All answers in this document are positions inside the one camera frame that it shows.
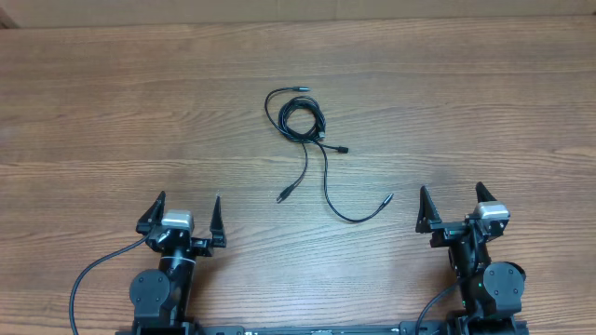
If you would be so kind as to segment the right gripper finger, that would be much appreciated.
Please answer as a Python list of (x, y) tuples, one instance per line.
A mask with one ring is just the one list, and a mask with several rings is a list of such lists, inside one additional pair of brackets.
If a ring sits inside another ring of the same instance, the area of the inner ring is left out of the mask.
[(496, 198), (488, 191), (486, 186), (481, 181), (476, 183), (475, 192), (478, 203), (494, 202), (496, 200)]
[(415, 231), (417, 233), (432, 233), (441, 225), (440, 214), (432, 201), (426, 186), (420, 189), (420, 207), (418, 211)]

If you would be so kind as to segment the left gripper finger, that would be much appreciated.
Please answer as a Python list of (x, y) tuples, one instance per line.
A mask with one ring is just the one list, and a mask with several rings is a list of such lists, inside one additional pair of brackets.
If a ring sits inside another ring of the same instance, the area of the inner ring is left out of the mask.
[(161, 191), (156, 201), (138, 219), (135, 231), (141, 235), (148, 235), (152, 229), (161, 223), (165, 209), (166, 193)]
[(226, 235), (222, 217), (221, 197), (217, 194), (210, 221), (211, 244), (215, 248), (226, 247)]

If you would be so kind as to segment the black cable silver plugs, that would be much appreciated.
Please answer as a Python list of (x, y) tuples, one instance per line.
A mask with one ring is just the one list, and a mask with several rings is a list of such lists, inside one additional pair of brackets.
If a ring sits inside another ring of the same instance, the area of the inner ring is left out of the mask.
[(378, 215), (387, 205), (390, 204), (394, 195), (389, 194), (386, 198), (377, 206), (377, 208), (371, 212), (367, 216), (363, 216), (361, 218), (355, 218), (346, 216), (345, 213), (341, 212), (333, 203), (334, 200), (339, 200), (341, 202), (341, 209), (347, 209), (348, 205), (351, 205), (351, 210), (356, 210), (360, 208), (360, 199), (354, 195), (354, 191), (352, 189), (346, 189), (345, 187), (341, 189), (340, 193), (335, 195), (330, 194), (330, 177), (329, 177), (329, 157), (327, 155), (328, 151), (335, 151), (338, 154), (347, 154), (348, 149), (343, 146), (329, 146), (325, 144), (321, 144), (319, 142), (316, 143), (318, 148), (321, 150), (324, 160), (324, 172), (323, 172), (323, 193), (326, 199), (328, 206), (330, 207), (331, 211), (337, 215), (343, 221), (348, 222), (349, 224), (359, 224), (365, 221), (368, 221)]

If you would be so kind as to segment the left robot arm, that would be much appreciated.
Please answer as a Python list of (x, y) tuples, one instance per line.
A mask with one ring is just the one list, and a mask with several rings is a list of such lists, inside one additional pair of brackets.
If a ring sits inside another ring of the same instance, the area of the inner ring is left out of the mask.
[(203, 334), (203, 328), (187, 315), (196, 259), (211, 257), (227, 244), (221, 198), (215, 199), (209, 238), (193, 236), (191, 211), (165, 209), (166, 194), (139, 218), (136, 232), (143, 243), (160, 255), (155, 269), (140, 272), (131, 281), (129, 298), (134, 305), (133, 334)]

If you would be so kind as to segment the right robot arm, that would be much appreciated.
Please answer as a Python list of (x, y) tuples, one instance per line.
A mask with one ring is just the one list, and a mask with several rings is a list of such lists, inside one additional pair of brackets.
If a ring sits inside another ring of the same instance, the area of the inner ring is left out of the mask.
[[(435, 334), (527, 334), (524, 321), (516, 321), (522, 310), (526, 273), (520, 265), (493, 262), (487, 244), (503, 235), (510, 212), (506, 205), (487, 190), (482, 182), (475, 186), (477, 205), (461, 221), (440, 218), (427, 187), (420, 189), (420, 208), (415, 231), (430, 234), (429, 245), (447, 248), (456, 280), (437, 294), (418, 316), (413, 332)], [(435, 325), (425, 323), (431, 307), (458, 289), (463, 309), (450, 312)]]

